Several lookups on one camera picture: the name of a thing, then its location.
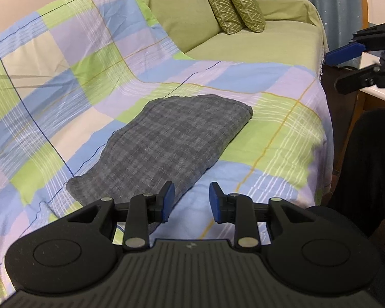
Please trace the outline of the grey plaid shorts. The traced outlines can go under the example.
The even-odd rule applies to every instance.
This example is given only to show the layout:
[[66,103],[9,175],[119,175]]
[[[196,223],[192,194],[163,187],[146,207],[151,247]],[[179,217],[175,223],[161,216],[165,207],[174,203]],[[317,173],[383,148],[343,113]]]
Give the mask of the grey plaid shorts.
[[152,100],[109,137],[99,160],[66,189],[86,206],[102,197],[129,202],[171,181],[179,201],[252,116],[252,107],[218,95]]

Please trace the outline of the white wooden chair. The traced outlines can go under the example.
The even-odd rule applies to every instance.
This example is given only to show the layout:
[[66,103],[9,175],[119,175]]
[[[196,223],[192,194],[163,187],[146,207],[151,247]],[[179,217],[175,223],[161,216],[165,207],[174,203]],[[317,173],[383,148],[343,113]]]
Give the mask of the white wooden chair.
[[[369,0],[369,19],[375,21],[376,25],[385,21],[385,0]],[[367,67],[370,63],[381,63],[385,60],[384,52],[363,53],[361,57],[361,68]],[[358,92],[349,95],[340,95],[336,92],[333,82],[337,77],[347,75],[349,70],[338,67],[324,66],[322,84],[327,95],[328,106],[330,109],[332,127],[334,132],[334,170],[332,175],[332,186],[330,192],[323,198],[323,204],[326,205],[332,198],[332,194],[339,185],[339,176],[345,160],[345,153],[348,147],[351,133],[361,118],[370,118],[373,113],[385,113],[385,88],[379,88],[373,85],[364,88]],[[385,160],[385,118],[375,117],[375,127],[380,127],[380,132],[375,132],[369,127],[364,129],[364,136],[359,137],[362,141],[362,147],[358,149],[358,160],[369,164],[370,156],[380,155],[381,160]],[[364,188],[373,183],[371,175],[377,174],[380,178],[375,179],[375,183],[385,182],[385,165],[369,164],[369,169],[364,170],[363,178],[358,183],[364,183]]]

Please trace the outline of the green covered sofa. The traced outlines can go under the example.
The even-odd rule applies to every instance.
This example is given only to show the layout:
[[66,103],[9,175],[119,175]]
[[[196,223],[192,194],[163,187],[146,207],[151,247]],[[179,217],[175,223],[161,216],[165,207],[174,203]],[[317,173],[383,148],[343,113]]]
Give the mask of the green covered sofa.
[[208,0],[143,0],[175,45],[196,60],[300,65],[315,74],[328,50],[319,12],[308,0],[257,0],[266,27],[227,35]]

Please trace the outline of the green zigzag cushion right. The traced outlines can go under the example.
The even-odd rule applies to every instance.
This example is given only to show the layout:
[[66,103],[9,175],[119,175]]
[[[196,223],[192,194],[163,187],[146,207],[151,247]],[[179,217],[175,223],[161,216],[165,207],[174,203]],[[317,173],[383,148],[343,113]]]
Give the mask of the green zigzag cushion right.
[[232,0],[232,3],[249,30],[256,33],[264,31],[266,21],[257,0]]

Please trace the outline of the green zigzag cushion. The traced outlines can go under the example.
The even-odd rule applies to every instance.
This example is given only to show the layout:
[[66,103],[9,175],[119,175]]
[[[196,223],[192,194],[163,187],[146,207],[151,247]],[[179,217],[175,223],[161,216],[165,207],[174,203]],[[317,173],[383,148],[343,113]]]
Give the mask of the green zigzag cushion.
[[249,30],[256,33],[264,31],[266,21],[257,0],[232,0],[232,3]]
[[220,28],[227,34],[233,35],[244,29],[240,15],[232,0],[208,0]]

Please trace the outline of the plaid blue green sheet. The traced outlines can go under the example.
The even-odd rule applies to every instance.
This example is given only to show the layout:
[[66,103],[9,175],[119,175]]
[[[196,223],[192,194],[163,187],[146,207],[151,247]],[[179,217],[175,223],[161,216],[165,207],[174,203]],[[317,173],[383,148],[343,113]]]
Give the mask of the plaid blue green sheet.
[[196,60],[143,0],[56,0],[0,34],[0,304],[13,293],[4,258],[18,238],[80,207],[66,189],[109,137],[151,100],[214,94],[253,117],[181,198],[154,238],[231,238],[208,186],[303,207],[330,188],[332,122],[321,70]]

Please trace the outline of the green zigzag cushion left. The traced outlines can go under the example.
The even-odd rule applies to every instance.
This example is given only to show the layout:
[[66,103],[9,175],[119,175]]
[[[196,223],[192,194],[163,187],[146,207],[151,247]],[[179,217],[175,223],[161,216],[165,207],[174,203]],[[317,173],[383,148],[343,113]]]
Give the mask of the green zigzag cushion left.
[[220,28],[227,34],[233,35],[244,29],[240,15],[232,0],[208,0]]

